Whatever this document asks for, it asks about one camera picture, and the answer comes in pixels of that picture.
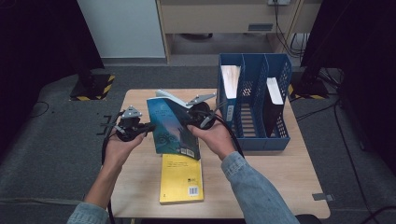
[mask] hazard tape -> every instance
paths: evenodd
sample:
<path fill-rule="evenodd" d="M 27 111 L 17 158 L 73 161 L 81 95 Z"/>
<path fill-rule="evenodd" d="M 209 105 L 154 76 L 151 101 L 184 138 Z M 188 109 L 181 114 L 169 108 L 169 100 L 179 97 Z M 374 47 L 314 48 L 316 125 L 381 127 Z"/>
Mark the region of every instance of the hazard tape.
<path fill-rule="evenodd" d="M 310 95 L 310 94 L 297 94 L 294 92 L 294 88 L 289 85 L 288 87 L 289 91 L 289 96 L 290 99 L 315 99 L 315 100 L 321 100 L 321 99 L 327 99 L 329 98 L 329 95 L 327 94 L 320 94 L 320 95 Z"/>
<path fill-rule="evenodd" d="M 77 96 L 77 97 L 71 97 L 70 100 L 71 101 L 90 101 L 90 100 L 103 100 L 106 98 L 108 92 L 111 89 L 111 85 L 113 84 L 113 80 L 114 80 L 115 76 L 111 75 L 108 78 L 107 84 L 105 86 L 105 88 L 103 89 L 103 93 L 101 95 L 96 95 L 96 96 Z"/>

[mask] blue plastic organizer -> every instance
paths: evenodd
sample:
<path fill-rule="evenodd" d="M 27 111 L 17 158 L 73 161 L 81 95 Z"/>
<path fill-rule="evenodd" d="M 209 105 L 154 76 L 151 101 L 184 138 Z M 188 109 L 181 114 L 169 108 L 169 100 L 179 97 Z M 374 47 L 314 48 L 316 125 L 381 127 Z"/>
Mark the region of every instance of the blue plastic organizer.
<path fill-rule="evenodd" d="M 219 80 L 217 104 L 225 99 L 221 76 L 222 65 L 241 66 L 238 93 L 233 113 L 232 129 L 244 151 L 283 150 L 290 137 L 283 120 L 283 112 L 276 122 L 275 136 L 266 137 L 262 108 L 266 79 L 276 77 L 285 102 L 291 78 L 291 63 L 281 53 L 221 53 L 219 55 Z M 227 108 L 220 109 L 222 116 Z"/>

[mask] gray carpet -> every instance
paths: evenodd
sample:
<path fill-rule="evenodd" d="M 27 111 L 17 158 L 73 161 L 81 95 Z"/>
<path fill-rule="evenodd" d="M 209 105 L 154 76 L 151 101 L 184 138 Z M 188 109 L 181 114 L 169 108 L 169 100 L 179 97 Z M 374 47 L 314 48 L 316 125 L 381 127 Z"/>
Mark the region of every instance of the gray carpet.
<path fill-rule="evenodd" d="M 104 116 L 120 110 L 130 89 L 216 88 L 216 66 L 108 67 L 116 76 L 102 101 L 69 101 L 77 76 L 51 83 L 40 92 L 39 102 L 11 145 L 0 166 L 0 198 L 50 198 L 81 200 L 100 168 Z M 331 105 L 326 100 L 296 100 L 296 117 Z M 396 205 L 396 177 L 374 153 L 360 150 L 359 140 L 345 111 L 337 108 L 347 146 L 359 174 L 362 189 L 373 211 Z M 369 216 L 351 162 L 338 131 L 333 109 L 299 121 L 305 143 L 329 202 L 331 217 L 324 224 L 361 223 Z M 65 223 L 74 205 L 37 203 L 0 204 L 0 223 Z M 396 211 L 376 218 L 394 223 Z"/>

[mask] hand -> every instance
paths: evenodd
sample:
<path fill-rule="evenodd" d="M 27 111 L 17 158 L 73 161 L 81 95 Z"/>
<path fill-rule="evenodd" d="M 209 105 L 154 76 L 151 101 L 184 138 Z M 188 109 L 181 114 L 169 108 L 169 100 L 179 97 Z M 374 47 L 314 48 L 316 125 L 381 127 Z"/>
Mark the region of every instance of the hand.
<path fill-rule="evenodd" d="M 122 165 L 128 159 L 132 150 L 142 143 L 143 139 L 146 137 L 146 134 L 141 133 L 130 142 L 122 142 L 115 133 L 116 130 L 113 129 L 110 134 L 111 137 L 107 143 L 106 157 L 103 166 L 120 170 Z"/>
<path fill-rule="evenodd" d="M 233 139 L 230 133 L 218 120 L 216 120 L 213 126 L 208 130 L 202 130 L 192 125 L 188 125 L 187 128 L 194 136 L 204 140 L 207 146 L 217 154 L 221 160 L 232 152 L 235 152 Z"/>

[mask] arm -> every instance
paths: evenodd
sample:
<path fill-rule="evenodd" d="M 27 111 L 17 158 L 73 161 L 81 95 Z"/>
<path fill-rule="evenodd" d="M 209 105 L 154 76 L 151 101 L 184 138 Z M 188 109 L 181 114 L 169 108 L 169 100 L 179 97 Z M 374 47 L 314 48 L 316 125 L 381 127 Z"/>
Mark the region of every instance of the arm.
<path fill-rule="evenodd" d="M 222 160 L 246 223 L 299 223 L 271 182 L 235 151 L 227 129 L 218 121 L 209 130 L 188 126 Z"/>
<path fill-rule="evenodd" d="M 122 165 L 132 150 L 143 141 L 145 135 L 142 133 L 131 142 L 122 142 L 116 135 L 110 137 L 102 169 L 85 197 L 84 203 L 76 207 L 67 223 L 106 223 L 108 213 L 105 209 L 122 170 Z"/>

